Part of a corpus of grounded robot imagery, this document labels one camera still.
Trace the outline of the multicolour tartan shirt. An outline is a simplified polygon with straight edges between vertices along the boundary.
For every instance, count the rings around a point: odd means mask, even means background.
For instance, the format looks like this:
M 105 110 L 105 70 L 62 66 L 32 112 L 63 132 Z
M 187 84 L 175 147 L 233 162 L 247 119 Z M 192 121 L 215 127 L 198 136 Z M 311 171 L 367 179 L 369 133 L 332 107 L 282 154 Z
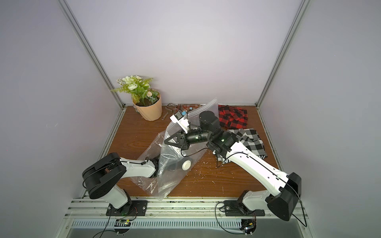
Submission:
M 195 110 L 199 107 L 201 107 L 200 104 L 179 104 L 177 106 L 177 108 L 180 112 L 182 112 L 182 111 L 190 112 L 190 111 Z

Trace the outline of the clear plastic vacuum bag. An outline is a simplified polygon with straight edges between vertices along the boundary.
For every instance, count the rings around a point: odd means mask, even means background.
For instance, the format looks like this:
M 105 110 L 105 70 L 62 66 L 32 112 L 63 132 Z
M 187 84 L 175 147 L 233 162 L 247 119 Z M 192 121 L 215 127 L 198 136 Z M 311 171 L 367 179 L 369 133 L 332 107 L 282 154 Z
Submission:
M 216 116 L 218 115 L 216 99 L 186 114 L 186 118 L 190 123 L 190 130 L 200 128 L 199 116 L 202 112 L 206 111 L 211 111 Z M 139 160 L 143 160 L 146 157 L 152 158 L 157 155 L 159 156 L 159 169 L 156 177 L 131 177 L 135 185 L 149 196 L 153 196 L 158 200 L 163 200 L 171 193 L 182 179 L 184 179 L 189 170 L 202 158 L 207 149 L 206 142 L 193 144 L 188 150 L 181 150 L 164 144 L 165 139 L 180 130 L 182 129 L 178 124 L 170 122 L 167 128 L 157 135 L 151 145 L 139 157 Z M 182 163 L 186 160 L 190 160 L 192 165 L 189 170 L 183 171 Z

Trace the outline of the red black plaid shirt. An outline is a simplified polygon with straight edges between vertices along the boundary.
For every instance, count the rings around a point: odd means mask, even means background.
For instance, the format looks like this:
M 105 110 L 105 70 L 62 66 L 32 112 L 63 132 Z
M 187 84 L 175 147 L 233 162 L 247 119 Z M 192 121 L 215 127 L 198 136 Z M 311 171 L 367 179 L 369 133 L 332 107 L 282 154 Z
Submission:
M 245 109 L 218 105 L 220 126 L 226 129 L 246 129 L 248 126 L 248 112 Z

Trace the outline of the grey white checked shirt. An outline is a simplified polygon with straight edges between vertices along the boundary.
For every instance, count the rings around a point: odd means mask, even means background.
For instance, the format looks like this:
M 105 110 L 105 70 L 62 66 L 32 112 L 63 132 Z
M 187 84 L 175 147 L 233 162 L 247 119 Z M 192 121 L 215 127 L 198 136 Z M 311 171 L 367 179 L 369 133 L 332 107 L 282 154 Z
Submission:
M 223 132 L 227 132 L 230 134 L 234 134 L 235 138 L 243 144 L 246 149 L 240 150 L 240 152 L 248 153 L 248 151 L 251 151 L 252 154 L 255 154 L 257 157 L 261 159 L 265 159 L 267 157 L 267 153 L 265 151 L 264 142 L 261 140 L 259 134 L 257 131 L 253 128 L 250 129 L 230 129 L 230 130 L 223 130 Z M 231 162 L 232 157 L 230 159 L 227 159 L 231 154 L 235 152 L 239 152 L 239 150 L 236 148 L 236 146 L 233 146 L 231 152 L 227 153 L 225 156 L 217 154 L 216 158 L 218 162 L 221 162 L 222 164 L 227 164 Z

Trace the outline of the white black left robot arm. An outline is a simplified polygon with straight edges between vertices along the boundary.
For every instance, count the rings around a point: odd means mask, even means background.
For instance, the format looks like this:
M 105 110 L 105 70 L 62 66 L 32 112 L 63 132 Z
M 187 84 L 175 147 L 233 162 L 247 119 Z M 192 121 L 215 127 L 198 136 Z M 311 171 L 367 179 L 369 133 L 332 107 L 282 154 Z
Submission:
M 115 209 L 131 208 L 131 198 L 117 183 L 131 177 L 154 178 L 158 169 L 158 155 L 138 161 L 122 158 L 113 152 L 82 172 L 83 187 L 91 199 L 104 199 Z

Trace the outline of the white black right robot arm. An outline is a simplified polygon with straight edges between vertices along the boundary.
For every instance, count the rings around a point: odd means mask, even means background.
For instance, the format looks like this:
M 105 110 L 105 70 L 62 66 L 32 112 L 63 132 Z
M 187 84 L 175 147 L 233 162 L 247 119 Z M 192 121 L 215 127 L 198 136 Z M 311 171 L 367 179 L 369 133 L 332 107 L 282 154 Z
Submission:
M 275 216 L 283 221 L 291 219 L 297 203 L 301 201 L 302 179 L 298 174 L 287 174 L 255 155 L 239 140 L 238 135 L 220 126 L 212 111 L 201 112 L 197 126 L 180 112 L 170 119 L 181 129 L 164 141 L 166 145 L 184 151 L 191 145 L 206 143 L 207 149 L 214 155 L 240 166 L 266 188 L 268 196 L 263 200 Z

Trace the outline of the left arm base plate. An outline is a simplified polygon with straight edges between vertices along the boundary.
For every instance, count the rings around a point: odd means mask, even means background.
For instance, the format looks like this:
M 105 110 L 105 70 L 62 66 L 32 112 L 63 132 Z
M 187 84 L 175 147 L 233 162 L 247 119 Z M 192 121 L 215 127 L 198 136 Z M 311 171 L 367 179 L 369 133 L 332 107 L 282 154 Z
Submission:
M 147 210 L 147 200 L 132 200 L 121 208 L 116 209 L 113 205 L 109 204 L 109 209 L 106 212 L 107 216 L 145 216 Z

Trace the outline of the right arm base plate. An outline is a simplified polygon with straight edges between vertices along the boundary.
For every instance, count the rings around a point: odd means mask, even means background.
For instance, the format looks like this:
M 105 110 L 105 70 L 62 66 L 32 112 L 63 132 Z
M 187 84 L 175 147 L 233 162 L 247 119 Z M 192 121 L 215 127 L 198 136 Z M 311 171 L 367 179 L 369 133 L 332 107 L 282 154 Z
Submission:
M 264 217 L 265 211 L 256 209 L 254 211 L 249 210 L 243 204 L 238 203 L 236 200 L 225 200 L 223 206 L 219 209 L 225 213 L 225 216 L 259 216 Z

